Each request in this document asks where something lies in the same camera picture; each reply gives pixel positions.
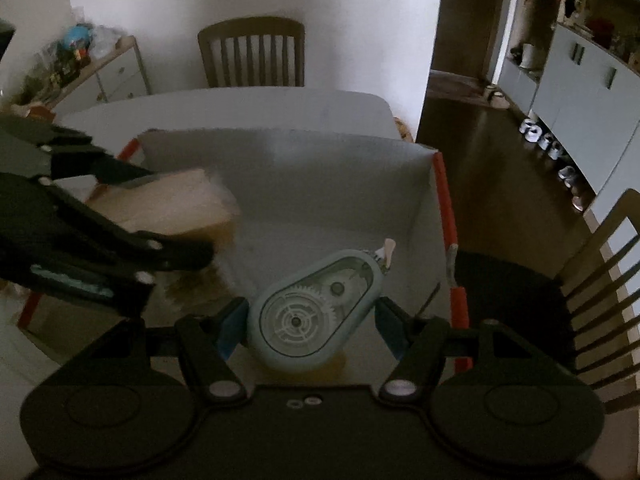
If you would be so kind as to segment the white kettle on shelf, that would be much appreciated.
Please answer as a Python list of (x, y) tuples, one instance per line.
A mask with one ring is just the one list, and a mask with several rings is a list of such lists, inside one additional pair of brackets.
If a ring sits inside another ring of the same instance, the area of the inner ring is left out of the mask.
[(518, 66), (522, 70), (533, 70), (537, 65), (537, 49), (533, 44), (522, 44), (521, 61)]

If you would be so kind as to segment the far wooden chair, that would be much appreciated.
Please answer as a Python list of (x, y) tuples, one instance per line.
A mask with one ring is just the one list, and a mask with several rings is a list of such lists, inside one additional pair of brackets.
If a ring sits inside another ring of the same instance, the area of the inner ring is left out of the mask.
[(209, 25), (198, 46), (210, 88), (303, 87), (303, 23), (280, 16), (252, 16)]

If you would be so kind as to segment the dark wooden door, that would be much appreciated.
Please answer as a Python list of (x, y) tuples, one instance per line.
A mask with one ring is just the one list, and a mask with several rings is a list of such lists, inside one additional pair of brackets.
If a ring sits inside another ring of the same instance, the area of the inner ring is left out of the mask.
[(440, 0), (432, 69), (480, 78), (495, 47), (502, 0)]

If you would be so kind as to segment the tan sponge block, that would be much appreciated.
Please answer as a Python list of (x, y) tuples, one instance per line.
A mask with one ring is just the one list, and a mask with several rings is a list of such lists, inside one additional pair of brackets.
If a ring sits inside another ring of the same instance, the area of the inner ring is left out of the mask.
[(202, 168), (161, 174), (131, 188), (111, 186), (88, 206), (130, 233), (204, 240), (218, 248), (233, 242), (240, 218), (221, 178)]

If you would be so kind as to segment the white wall cabinet unit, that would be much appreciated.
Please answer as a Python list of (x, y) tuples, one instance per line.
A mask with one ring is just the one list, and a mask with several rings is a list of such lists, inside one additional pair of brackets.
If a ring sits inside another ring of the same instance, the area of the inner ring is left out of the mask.
[(516, 0), (499, 87), (576, 162), (588, 210), (639, 134), (639, 0)]

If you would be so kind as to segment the white drawer sideboard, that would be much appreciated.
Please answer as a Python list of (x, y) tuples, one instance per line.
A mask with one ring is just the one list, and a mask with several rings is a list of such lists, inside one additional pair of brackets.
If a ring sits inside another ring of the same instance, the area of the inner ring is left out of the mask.
[(150, 94), (137, 40), (134, 36), (125, 36), (107, 56), (83, 68), (78, 78), (47, 102), (46, 107), (56, 116), (63, 116)]

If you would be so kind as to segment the red cardboard shoe box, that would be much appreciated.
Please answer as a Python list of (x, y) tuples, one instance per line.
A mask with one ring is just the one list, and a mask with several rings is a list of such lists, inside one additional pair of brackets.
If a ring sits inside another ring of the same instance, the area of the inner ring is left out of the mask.
[[(381, 297), (410, 316), (443, 318), (450, 332), (466, 324), (452, 281), (457, 249), (442, 155), (403, 140), (330, 132), (252, 129), (151, 129), (119, 158), (150, 170), (123, 184), (91, 176), (56, 180), (88, 206), (111, 186), (131, 188), (161, 174), (202, 168), (235, 197), (240, 218), (233, 242), (199, 271), (164, 271), (138, 318), (118, 319), (82, 356), (109, 359), (119, 370), (154, 358), (177, 358), (175, 324), (189, 314), (215, 315), (233, 298), (250, 306), (278, 281), (342, 249), (374, 252), (396, 242)], [(273, 370), (248, 346), (229, 367), (247, 382), (320, 386), (384, 382), (397, 364), (375, 328), (374, 306), (334, 358), (316, 370)]]

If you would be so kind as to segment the row of shoes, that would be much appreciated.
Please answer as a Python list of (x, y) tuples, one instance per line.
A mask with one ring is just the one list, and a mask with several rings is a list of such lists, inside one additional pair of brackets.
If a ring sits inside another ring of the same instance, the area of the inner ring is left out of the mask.
[(555, 176), (570, 192), (572, 208), (582, 214), (590, 203), (591, 192), (568, 151), (550, 130), (532, 118), (524, 118), (518, 126), (518, 132), (541, 161), (544, 170)]

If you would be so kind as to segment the light blue correction tape dispenser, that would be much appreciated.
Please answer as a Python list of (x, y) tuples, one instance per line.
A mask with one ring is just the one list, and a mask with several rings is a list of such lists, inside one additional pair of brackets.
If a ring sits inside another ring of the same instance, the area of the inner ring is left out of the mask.
[(374, 252), (342, 249), (265, 289), (250, 306), (250, 350), (278, 372), (330, 362), (381, 297), (396, 242)]

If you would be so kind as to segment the wooden chair beside box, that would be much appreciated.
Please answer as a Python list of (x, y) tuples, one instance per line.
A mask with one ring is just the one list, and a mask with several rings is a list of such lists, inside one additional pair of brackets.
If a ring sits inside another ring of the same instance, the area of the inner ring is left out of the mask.
[(612, 255), (602, 249), (622, 226), (639, 225), (639, 193), (628, 188), (553, 278), (520, 264), (457, 248), (454, 284), (468, 300), (471, 321), (487, 325), (527, 361), (551, 362), (608, 393), (608, 413), (639, 407), (639, 319), (625, 318), (639, 300), (638, 255), (632, 234)]

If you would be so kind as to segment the clutter on sideboard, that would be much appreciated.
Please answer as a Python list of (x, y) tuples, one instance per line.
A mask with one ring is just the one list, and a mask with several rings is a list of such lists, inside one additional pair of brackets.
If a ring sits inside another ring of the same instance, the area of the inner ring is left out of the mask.
[(114, 51), (124, 33), (95, 25), (82, 14), (76, 23), (35, 53), (16, 76), (9, 76), (4, 95), (10, 104), (47, 103), (80, 77), (81, 71)]

